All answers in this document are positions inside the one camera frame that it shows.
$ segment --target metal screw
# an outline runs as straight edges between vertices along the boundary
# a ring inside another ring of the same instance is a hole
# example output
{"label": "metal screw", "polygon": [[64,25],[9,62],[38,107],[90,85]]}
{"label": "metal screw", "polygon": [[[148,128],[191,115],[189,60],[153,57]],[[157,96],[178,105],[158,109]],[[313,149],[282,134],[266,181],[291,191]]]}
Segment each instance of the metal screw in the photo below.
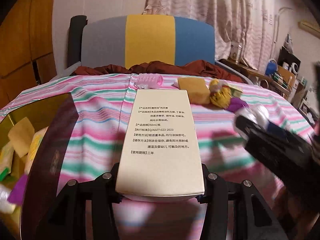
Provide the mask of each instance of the metal screw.
{"label": "metal screw", "polygon": [[209,179],[217,179],[217,174],[215,174],[215,173],[209,173],[209,175],[208,175],[208,178]]}
{"label": "metal screw", "polygon": [[251,187],[252,182],[251,182],[250,180],[245,180],[245,181],[243,182],[243,184],[244,184],[245,186],[247,186],[247,187]]}
{"label": "metal screw", "polygon": [[104,173],[104,174],[102,175],[102,177],[103,177],[104,179],[110,179],[110,178],[112,177],[112,174],[111,174],[110,172],[106,172],[106,173]]}
{"label": "metal screw", "polygon": [[71,179],[68,181],[68,186],[74,186],[77,183],[75,179]]}

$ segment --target black clamp holder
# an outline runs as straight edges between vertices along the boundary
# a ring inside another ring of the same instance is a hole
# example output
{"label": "black clamp holder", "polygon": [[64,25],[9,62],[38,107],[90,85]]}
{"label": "black clamp holder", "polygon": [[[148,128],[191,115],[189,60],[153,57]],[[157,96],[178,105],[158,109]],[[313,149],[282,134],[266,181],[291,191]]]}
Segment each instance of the black clamp holder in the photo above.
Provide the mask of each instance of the black clamp holder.
{"label": "black clamp holder", "polygon": [[[119,240],[112,203],[122,196],[115,191],[119,163],[111,172],[89,182],[72,179],[56,197],[40,221],[36,240],[85,240],[85,202],[92,200],[94,240]],[[256,187],[248,180],[241,184],[226,182],[210,173],[202,164],[205,192],[199,203],[207,203],[200,240],[225,240],[228,222],[228,200],[234,201],[234,240],[287,239],[279,222]]]}
{"label": "black clamp holder", "polygon": [[[248,136],[245,150],[278,176],[290,193],[300,197],[303,208],[320,212],[320,166],[312,158],[313,145],[273,123],[265,131],[244,116],[236,118],[236,127]],[[291,234],[295,224],[285,219],[281,224]],[[320,219],[305,239],[320,239]]]}

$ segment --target yellow sponge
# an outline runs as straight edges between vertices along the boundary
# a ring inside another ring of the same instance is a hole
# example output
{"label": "yellow sponge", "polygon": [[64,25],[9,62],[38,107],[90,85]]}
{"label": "yellow sponge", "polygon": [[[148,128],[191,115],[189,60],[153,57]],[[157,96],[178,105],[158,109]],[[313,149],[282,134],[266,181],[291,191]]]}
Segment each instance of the yellow sponge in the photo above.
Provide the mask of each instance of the yellow sponge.
{"label": "yellow sponge", "polygon": [[179,88],[186,90],[189,101],[193,104],[207,105],[210,103],[210,90],[202,78],[178,78]]}

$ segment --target black device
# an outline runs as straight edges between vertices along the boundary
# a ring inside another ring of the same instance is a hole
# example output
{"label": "black device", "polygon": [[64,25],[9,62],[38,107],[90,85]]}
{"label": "black device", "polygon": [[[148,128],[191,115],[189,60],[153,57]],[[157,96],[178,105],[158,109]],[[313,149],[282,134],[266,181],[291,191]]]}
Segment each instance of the black device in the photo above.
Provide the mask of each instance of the black device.
{"label": "black device", "polygon": [[289,68],[292,66],[292,63],[297,64],[295,66],[295,72],[297,73],[299,71],[301,61],[294,54],[290,53],[284,46],[282,46],[277,63],[279,66],[282,66],[284,62],[288,63]]}
{"label": "black device", "polygon": [[[236,127],[248,136],[245,150],[276,174],[289,192],[300,197],[305,209],[320,212],[320,166],[313,159],[314,143],[276,125],[264,131],[244,116],[237,117]],[[293,226],[286,225],[289,234]],[[320,239],[320,219],[305,238],[311,239]]]}

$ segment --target yellow stripe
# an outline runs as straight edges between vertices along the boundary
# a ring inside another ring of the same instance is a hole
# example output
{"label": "yellow stripe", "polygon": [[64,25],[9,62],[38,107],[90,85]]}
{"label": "yellow stripe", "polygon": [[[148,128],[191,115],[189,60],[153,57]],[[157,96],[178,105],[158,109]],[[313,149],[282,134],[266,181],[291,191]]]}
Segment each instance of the yellow stripe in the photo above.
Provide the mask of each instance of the yellow stripe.
{"label": "yellow stripe", "polygon": [[174,65],[175,21],[166,15],[128,15],[125,68],[159,60]]}

